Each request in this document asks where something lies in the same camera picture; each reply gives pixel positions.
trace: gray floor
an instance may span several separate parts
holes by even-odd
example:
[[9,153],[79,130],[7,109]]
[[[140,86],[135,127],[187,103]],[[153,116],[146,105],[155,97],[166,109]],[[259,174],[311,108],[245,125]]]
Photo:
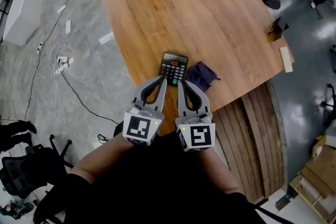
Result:
[[[0,46],[0,114],[3,118],[24,118],[37,65],[38,44],[51,31],[59,16],[57,10],[65,1],[44,0],[43,24],[26,46],[6,43]],[[281,0],[281,3],[280,10],[270,12],[274,17],[283,16],[290,26],[285,37],[295,58],[294,72],[281,73],[272,82],[284,120],[288,176],[292,179],[306,162],[311,142],[324,131],[324,110],[319,103],[326,98],[326,84],[335,80],[329,48],[335,38],[336,9],[329,3],[321,5],[319,11],[323,19],[319,19],[308,0]],[[45,51],[68,19],[74,20],[74,29],[64,55],[73,57],[74,63],[65,76],[91,110],[122,121],[134,86],[115,39],[103,45],[99,43],[101,37],[111,32],[101,0],[70,0]],[[48,63],[47,59],[41,63],[38,76]],[[74,143],[67,157],[76,162],[98,146],[97,134],[111,137],[115,125],[89,114],[62,77],[59,86],[67,123],[60,124],[55,118],[54,76],[34,81],[27,119],[38,128],[38,135],[33,136],[35,144],[49,145],[51,133],[56,135],[60,148],[67,139],[72,139]],[[61,104],[59,101],[57,104],[57,118],[63,121]]]

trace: calculator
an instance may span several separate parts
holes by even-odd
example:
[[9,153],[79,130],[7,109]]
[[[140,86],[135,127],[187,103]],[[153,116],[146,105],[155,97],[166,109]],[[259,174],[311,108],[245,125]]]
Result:
[[165,51],[162,56],[159,76],[167,78],[168,85],[177,86],[187,71],[188,57]]

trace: white cable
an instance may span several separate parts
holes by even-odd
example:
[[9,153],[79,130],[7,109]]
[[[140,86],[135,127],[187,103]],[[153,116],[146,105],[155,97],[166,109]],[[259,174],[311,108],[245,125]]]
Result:
[[[60,124],[66,124],[67,123],[67,117],[65,115],[65,109],[64,109],[64,105],[62,103],[62,98],[61,98],[61,88],[59,87],[59,84],[58,84],[58,76],[60,74],[57,73],[57,70],[60,70],[60,68],[62,68],[62,66],[59,65],[58,63],[58,53],[64,53],[67,49],[67,38],[71,35],[72,33],[72,30],[73,30],[73,26],[74,26],[74,21],[73,20],[70,20],[71,21],[71,27],[70,27],[70,32],[69,34],[64,34],[62,32],[62,29],[64,28],[65,24],[62,25],[62,27],[60,28],[57,36],[55,37],[55,40],[52,42],[51,46],[49,47],[49,50],[47,52],[45,52],[43,54],[43,56],[41,57],[41,62],[40,62],[40,65],[39,67],[37,68],[37,72],[36,72],[36,76],[35,78],[38,79],[38,80],[46,80],[47,78],[49,78],[50,74],[53,73],[54,76],[55,76],[55,85],[56,85],[56,97],[55,97],[55,118],[56,120],[60,123]],[[56,43],[56,40],[58,38],[58,36],[60,35],[63,35],[64,39],[62,40],[61,43]],[[43,72],[41,73],[40,77],[38,76],[38,73],[39,73],[39,70],[44,62],[45,59],[49,59],[49,63],[48,63],[48,66],[43,70]],[[43,77],[44,73],[49,70],[49,73],[48,75],[46,75],[45,77]],[[57,102],[58,102],[58,97],[59,97],[59,102],[61,103],[61,107],[62,107],[62,111],[63,111],[63,115],[64,115],[64,121],[60,121],[58,118],[57,118],[57,111],[58,111],[58,105],[57,105]]]

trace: person's arm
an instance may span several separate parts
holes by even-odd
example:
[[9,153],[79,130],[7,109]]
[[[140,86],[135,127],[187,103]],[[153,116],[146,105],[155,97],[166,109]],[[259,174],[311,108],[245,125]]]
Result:
[[118,134],[99,148],[86,155],[71,170],[92,184],[103,176],[133,144]]
[[242,193],[237,180],[213,148],[199,152],[199,160],[209,180],[226,194]]

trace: drawstring bag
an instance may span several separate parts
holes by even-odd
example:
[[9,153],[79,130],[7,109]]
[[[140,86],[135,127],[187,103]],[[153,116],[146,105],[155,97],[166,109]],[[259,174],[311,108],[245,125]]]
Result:
[[217,75],[203,62],[198,62],[196,65],[189,67],[186,80],[195,84],[203,92],[211,87],[210,83],[214,80],[220,80]]

